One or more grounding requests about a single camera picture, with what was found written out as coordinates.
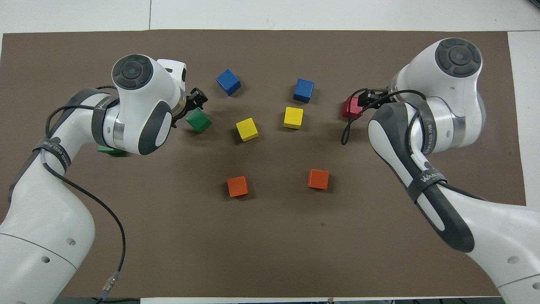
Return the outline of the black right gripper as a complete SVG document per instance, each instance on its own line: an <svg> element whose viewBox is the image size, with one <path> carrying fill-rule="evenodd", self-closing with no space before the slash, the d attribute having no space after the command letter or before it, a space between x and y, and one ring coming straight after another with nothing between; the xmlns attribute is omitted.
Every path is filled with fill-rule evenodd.
<svg viewBox="0 0 540 304"><path fill-rule="evenodd" d="M386 92L383 92L380 95L376 94L374 90L363 90L357 97L357 106L363 106L363 112L369 109L379 109L385 104L397 102L397 99L394 96L398 94L398 91L399 88L396 86L388 88Z"/></svg>

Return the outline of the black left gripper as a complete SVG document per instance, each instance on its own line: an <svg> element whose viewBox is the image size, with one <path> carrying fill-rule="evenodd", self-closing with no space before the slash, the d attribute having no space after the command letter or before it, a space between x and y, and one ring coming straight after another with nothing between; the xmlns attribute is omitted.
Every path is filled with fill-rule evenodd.
<svg viewBox="0 0 540 304"><path fill-rule="evenodd" d="M184 108L172 116L170 127L176 128L176 122L179 119L184 118L188 112L199 108L200 105L203 105L206 102L208 102L208 98L206 97L205 93L199 88L193 88L191 90L191 98L187 98Z"/></svg>

